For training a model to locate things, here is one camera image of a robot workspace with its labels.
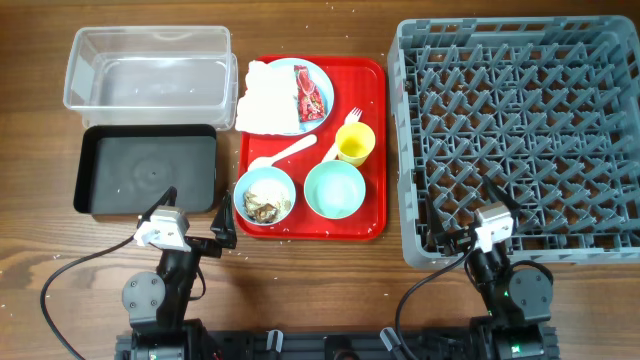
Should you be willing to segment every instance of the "wooden tabletop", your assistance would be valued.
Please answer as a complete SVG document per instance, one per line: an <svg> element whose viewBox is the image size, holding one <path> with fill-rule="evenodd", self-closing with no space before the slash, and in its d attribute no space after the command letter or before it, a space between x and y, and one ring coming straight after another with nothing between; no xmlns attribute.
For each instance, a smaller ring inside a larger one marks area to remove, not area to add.
<svg viewBox="0 0 640 360"><path fill-rule="evenodd" d="M244 79L247 63L264 54L365 56L384 66L396 26L409 18L626 14L640 20L640 7L622 1L20 3L0 5L2 359L70 358L43 319L40 289L63 264L120 242L135 227L134 218L95 219L72 206L85 129L80 116L62 105L62 91L79 28L224 25L233 34ZM210 330L379 331L392 325L400 297L426 273L402 258L391 116L388 134L389 221L382 236L365 244L281 244L240 236L231 254L202 260L207 295L190 305L187 317L201 318ZM218 188L223 189L235 181L240 136L229 131L219 138ZM192 216L190 232L210 235L214 214ZM52 285L49 311L86 358L113 358L116 335L130 329L120 301L124 282L137 272L152 271L159 255L155 249L129 245L72 269ZM562 358L637 359L640 266L551 269L557 279L551 324L558 328ZM466 325L470 317L484 314L485 307L464 273L454 271L416 293L405 311L409 327Z"/></svg>

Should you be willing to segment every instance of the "light blue plate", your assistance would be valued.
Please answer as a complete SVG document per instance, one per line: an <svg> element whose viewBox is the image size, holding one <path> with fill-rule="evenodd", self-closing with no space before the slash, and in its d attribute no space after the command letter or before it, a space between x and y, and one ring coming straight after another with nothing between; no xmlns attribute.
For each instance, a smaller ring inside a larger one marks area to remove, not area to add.
<svg viewBox="0 0 640 360"><path fill-rule="evenodd" d="M304 198L318 215L343 219L353 215L366 194L364 178L353 165L332 160L316 165L304 181Z"/></svg>
<svg viewBox="0 0 640 360"><path fill-rule="evenodd" d="M246 221L250 222L253 225L270 226L270 225L276 224L277 222L268 223L268 224L259 224L254 220L252 220L249 217L249 215L247 215L247 210L244 207L244 193L247 192L247 190L249 190L249 187L253 185L256 181L263 180L263 179L273 179L281 183L282 185L284 185L284 187L289 192L289 201L291 201L291 209L289 210L289 213L287 213L287 215L283 217L280 221L284 220L291 213L291 210L293 210L295 206L296 187L293 185L293 181L291 180L289 175L287 175L287 173L285 173L284 171L278 168L274 168L271 166L263 167L263 168L257 168L244 173L244 175L242 175L240 180L238 180L238 182L236 183L236 187L233 190L233 203L236 207L236 211L238 212L238 214L240 214L240 216L242 216L242 218L245 219Z"/></svg>
<svg viewBox="0 0 640 360"><path fill-rule="evenodd" d="M300 123L299 132L282 134L286 136L302 135L315 130L318 126L320 126L320 124L322 124L327 119L327 117L329 117L329 114L331 114L331 109L333 108L333 101L335 98L331 80L329 80L329 77L327 76L327 74L322 69L320 69L318 65L307 60L296 59L296 58L278 59L269 63L269 66L271 66L274 69L281 66L293 66L293 65L304 65L307 67L307 69L309 69L309 78L311 79L311 81L313 81L316 84L316 86L320 90L320 96L322 96L322 102L324 103L324 109L326 114L323 119Z"/></svg>

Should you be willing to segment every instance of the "plastic crate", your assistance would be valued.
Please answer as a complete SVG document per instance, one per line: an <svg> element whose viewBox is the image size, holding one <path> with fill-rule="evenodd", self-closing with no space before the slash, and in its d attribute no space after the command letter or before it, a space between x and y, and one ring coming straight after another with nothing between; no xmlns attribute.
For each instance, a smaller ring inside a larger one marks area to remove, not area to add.
<svg viewBox="0 0 640 360"><path fill-rule="evenodd" d="M406 262L487 205L488 175L522 205L513 260L640 262L640 44L621 16L406 20L389 51Z"/></svg>

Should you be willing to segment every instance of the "white fork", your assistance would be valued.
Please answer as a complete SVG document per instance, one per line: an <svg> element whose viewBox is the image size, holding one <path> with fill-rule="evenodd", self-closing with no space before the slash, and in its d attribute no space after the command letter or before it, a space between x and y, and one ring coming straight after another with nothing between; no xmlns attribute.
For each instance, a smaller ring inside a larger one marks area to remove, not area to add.
<svg viewBox="0 0 640 360"><path fill-rule="evenodd" d="M344 119L344 123L351 124L354 122L358 122L360 121L360 116L362 116L362 110L358 108L353 108L353 110L351 110L349 115L347 115L347 117ZM331 145L331 148L329 149L329 151L327 151L327 155L325 155L324 158L322 158L322 162L334 160L336 156L338 156L338 147L334 142L333 145Z"/></svg>

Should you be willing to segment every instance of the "clear plastic container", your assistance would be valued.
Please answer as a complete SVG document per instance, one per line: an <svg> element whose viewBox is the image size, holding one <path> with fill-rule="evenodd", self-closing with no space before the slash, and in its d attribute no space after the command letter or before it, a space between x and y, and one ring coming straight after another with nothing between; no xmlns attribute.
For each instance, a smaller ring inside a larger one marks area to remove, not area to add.
<svg viewBox="0 0 640 360"><path fill-rule="evenodd" d="M80 29L64 105L94 125L208 124L230 129L237 60L223 26Z"/></svg>

